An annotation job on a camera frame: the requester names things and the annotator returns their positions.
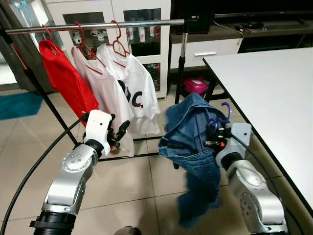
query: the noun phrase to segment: drawer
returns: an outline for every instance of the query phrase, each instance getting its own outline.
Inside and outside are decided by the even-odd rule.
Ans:
[[[225,39],[187,43],[185,67],[204,66],[204,56],[237,54],[242,39]],[[178,68],[181,43],[172,44],[171,69]]]

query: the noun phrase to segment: black cable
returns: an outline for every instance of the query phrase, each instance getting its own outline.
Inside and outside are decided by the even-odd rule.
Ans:
[[[260,166],[262,167],[262,169],[265,171],[265,174],[268,176],[270,182],[272,183],[273,187],[274,187],[274,190],[278,196],[278,199],[281,201],[282,205],[283,205],[283,208],[288,212],[288,214],[292,217],[292,219],[295,221],[301,235],[304,235],[304,232],[300,226],[300,223],[299,221],[296,219],[296,217],[294,216],[294,214],[288,209],[288,207],[283,203],[283,200],[282,200],[282,197],[276,187],[276,185],[274,184],[274,181],[273,181],[273,178],[272,176],[269,174],[268,170],[265,168],[265,166],[263,165],[263,163],[261,162],[261,159],[259,158],[258,155],[256,155],[256,153],[254,153],[250,148],[249,146],[247,146],[244,142],[241,141],[241,139],[239,139],[237,136],[231,134],[231,137],[234,138],[236,141],[238,141],[243,147],[245,147],[245,149],[255,158],[255,160],[260,164]]]
[[[12,209],[14,207],[14,204],[16,203],[16,200],[21,192],[21,190],[23,189],[23,187],[25,186],[27,180],[29,179],[29,177],[32,175],[32,173],[36,170],[36,168],[39,166],[39,164],[43,161],[43,159],[45,159],[45,157],[48,155],[48,153],[52,150],[52,148],[71,130],[73,129],[73,127],[75,127],[78,123],[80,123],[82,120],[87,121],[88,119],[88,115],[89,113],[85,113],[80,119],[78,119],[76,122],[74,122],[67,130],[65,130],[50,146],[49,148],[41,155],[41,157],[35,162],[35,164],[32,166],[32,168],[29,170],[29,172],[26,174],[26,176],[24,177],[24,179],[22,180],[20,186],[18,187],[18,189],[16,190],[11,203],[6,211],[5,217],[3,219],[3,223],[1,226],[1,231],[0,231],[0,235],[4,235],[5,233],[5,229],[6,229],[6,225],[8,223],[10,214],[12,212]]]

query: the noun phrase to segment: teal rug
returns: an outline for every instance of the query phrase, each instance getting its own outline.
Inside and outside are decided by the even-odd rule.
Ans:
[[[40,95],[33,93],[0,96],[0,120],[35,115],[42,101]]]

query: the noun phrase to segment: white t-shirt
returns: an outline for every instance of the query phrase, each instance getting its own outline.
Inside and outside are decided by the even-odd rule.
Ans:
[[[115,53],[111,46],[105,44],[97,48],[97,57],[118,80],[135,114],[128,130],[134,134],[159,133],[155,114],[160,113],[160,108],[149,72],[132,54],[123,57]]]
[[[134,113],[111,72],[104,68],[95,68],[81,53],[77,47],[71,50],[77,71],[87,83],[99,103],[99,109],[108,114],[115,114],[112,121],[114,132],[118,132],[120,125],[134,117]],[[121,148],[129,150],[129,156],[134,154],[134,141],[129,132],[120,140]]]

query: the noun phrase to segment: curtain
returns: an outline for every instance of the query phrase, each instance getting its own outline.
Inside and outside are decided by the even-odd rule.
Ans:
[[[11,10],[9,4],[2,0],[0,0],[0,28],[22,28],[21,23],[15,16],[14,12]],[[29,34],[11,35],[11,38],[26,63],[34,71],[34,74],[43,87],[44,91],[46,93],[54,91],[51,88],[41,55],[31,40]],[[23,67],[18,57],[15,55],[11,47],[6,44],[2,37],[0,37],[0,51],[10,66],[19,87],[30,92],[35,91],[36,89],[34,85],[24,74]]]

